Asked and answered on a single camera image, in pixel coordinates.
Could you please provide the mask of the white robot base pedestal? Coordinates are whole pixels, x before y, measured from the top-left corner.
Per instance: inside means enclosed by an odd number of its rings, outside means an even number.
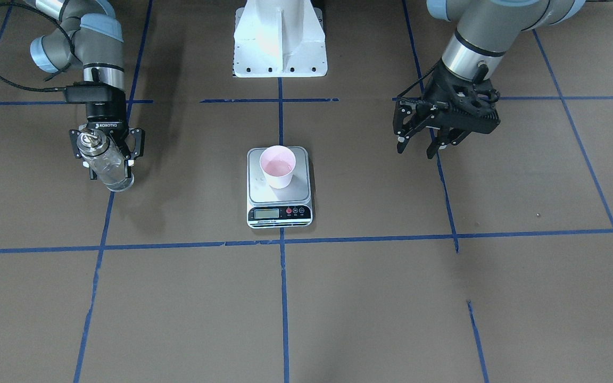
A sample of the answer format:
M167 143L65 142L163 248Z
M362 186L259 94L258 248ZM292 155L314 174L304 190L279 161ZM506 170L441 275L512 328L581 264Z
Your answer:
M324 1L247 1L235 12L234 76L326 76L324 15Z

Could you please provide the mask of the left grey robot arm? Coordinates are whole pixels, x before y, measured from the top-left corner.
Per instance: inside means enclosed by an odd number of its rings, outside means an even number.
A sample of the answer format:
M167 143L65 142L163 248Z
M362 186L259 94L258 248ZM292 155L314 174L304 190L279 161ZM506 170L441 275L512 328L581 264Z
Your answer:
M569 19L584 1L428 1L430 14L455 20L457 28L435 65L416 84L419 98L404 90L395 102L393 131L398 153L424 129L435 129L428 159L469 134L490 134L500 124L500 92L491 76L521 32Z

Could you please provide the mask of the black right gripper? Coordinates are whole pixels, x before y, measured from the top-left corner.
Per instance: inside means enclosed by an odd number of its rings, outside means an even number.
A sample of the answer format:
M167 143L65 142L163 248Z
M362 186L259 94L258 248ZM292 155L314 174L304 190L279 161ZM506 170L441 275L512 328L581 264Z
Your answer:
M145 131L129 128L126 103L85 104L85 107L87 128L99 129L109 137L123 155L126 167L132 167L135 160L144 155ZM88 169L90 179L97 180L90 159L99 153L100 140L73 140L72 145L75 157L82 160L82 166Z

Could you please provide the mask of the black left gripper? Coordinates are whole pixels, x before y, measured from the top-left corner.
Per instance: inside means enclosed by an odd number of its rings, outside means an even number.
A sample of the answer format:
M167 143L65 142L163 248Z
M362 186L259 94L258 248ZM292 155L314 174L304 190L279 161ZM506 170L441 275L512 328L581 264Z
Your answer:
M437 136L426 150L429 160L432 160L439 150L448 145L457 146L469 136L470 131L448 128L440 120L442 112L440 105L431 98L431 80L435 68L428 70L412 85L397 95L393 116L393 131L398 136L396 150L404 152L411 138L425 128L438 129ZM477 83L475 74L470 81Z

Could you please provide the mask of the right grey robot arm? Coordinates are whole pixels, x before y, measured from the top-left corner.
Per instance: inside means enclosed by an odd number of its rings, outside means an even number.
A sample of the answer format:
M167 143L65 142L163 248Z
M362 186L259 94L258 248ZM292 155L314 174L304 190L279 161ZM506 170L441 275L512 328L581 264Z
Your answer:
M59 28L31 42L32 60L44 72L82 71L65 87L68 104L82 104L87 123L71 133L73 151L108 189L122 191L134 181L134 160L143 154L144 134L128 126L123 39L107 1L27 1Z

